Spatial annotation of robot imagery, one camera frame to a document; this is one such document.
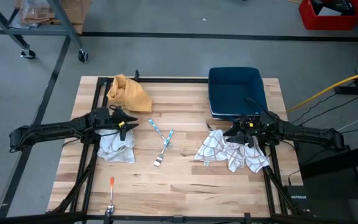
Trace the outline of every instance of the cart wheel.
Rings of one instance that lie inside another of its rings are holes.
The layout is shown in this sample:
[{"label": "cart wheel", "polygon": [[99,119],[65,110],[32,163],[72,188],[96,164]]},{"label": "cart wheel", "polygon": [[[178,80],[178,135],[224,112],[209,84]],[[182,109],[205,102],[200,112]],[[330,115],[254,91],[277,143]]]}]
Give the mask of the cart wheel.
[{"label": "cart wheel", "polygon": [[78,60],[80,60],[80,62],[82,62],[82,63],[88,62],[88,53],[84,50],[79,50],[78,51]]},{"label": "cart wheel", "polygon": [[32,50],[22,50],[20,57],[26,58],[26,59],[35,59],[35,53]]}]

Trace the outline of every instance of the red box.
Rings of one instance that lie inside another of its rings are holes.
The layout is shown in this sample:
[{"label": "red box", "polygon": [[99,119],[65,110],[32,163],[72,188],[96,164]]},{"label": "red box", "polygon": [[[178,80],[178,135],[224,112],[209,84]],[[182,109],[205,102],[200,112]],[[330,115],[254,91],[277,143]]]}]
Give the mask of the red box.
[{"label": "red box", "polygon": [[317,16],[310,0],[303,0],[299,6],[303,25],[308,30],[351,30],[358,24],[358,0],[350,0],[354,16]]}]

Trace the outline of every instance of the yellow towel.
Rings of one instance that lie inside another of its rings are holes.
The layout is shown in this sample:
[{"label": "yellow towel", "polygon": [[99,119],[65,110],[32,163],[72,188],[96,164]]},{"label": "yellow towel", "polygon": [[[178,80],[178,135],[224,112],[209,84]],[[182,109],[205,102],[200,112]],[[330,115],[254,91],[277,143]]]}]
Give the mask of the yellow towel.
[{"label": "yellow towel", "polygon": [[124,105],[130,111],[151,112],[152,99],[142,86],[120,74],[114,77],[107,97],[116,106]]}]

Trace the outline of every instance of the white cloth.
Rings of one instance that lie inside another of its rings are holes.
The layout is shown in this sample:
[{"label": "white cloth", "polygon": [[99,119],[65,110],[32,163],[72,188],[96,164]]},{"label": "white cloth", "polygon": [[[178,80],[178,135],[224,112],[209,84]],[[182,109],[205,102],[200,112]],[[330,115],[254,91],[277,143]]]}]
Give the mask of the white cloth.
[{"label": "white cloth", "polygon": [[228,160],[228,168],[235,172],[237,167],[243,168],[247,164],[252,172],[258,172],[262,167],[269,166],[269,160],[258,146],[258,140],[254,138],[254,147],[226,142],[222,130],[211,131],[203,145],[194,156],[199,161],[223,161]]},{"label": "white cloth", "polygon": [[[117,130],[101,129],[98,134],[105,135],[115,133]],[[98,156],[108,162],[135,163],[134,149],[135,138],[131,131],[128,131],[124,141],[119,139],[119,132],[100,138]]]}]

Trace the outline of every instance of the wooden tabletop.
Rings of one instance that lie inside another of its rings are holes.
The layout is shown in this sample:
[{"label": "wooden tabletop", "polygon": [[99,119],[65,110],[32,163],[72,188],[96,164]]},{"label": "wooden tabletop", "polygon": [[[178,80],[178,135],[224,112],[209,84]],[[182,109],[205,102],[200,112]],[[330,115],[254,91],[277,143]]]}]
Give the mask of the wooden tabletop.
[{"label": "wooden tabletop", "polygon": [[[97,79],[82,77],[71,118],[90,112]],[[268,109],[287,120],[278,79],[264,78],[263,81]],[[88,214],[104,215],[109,203],[109,180],[113,176],[115,215],[243,217],[245,212],[249,212],[252,217],[269,217],[262,170],[255,174],[245,166],[232,173],[227,168],[227,161],[210,162],[207,167],[193,160],[209,134],[206,122],[213,129],[225,130],[231,125],[227,121],[212,119],[208,84],[141,85],[152,97],[153,105],[152,113],[128,112],[138,118],[140,124],[134,129],[136,162],[125,164],[98,158]],[[149,118],[164,136],[168,136],[169,130],[175,130],[171,138],[173,148],[165,152],[160,167],[153,163],[162,149],[162,139],[147,121]],[[276,148],[283,183],[287,183],[288,175],[299,170],[296,153],[287,144]],[[63,148],[49,210],[55,208],[74,186],[81,151],[82,144],[78,141]],[[291,176],[291,182],[293,185],[302,184],[300,172]],[[273,184],[272,188],[276,211],[280,211]]]}]

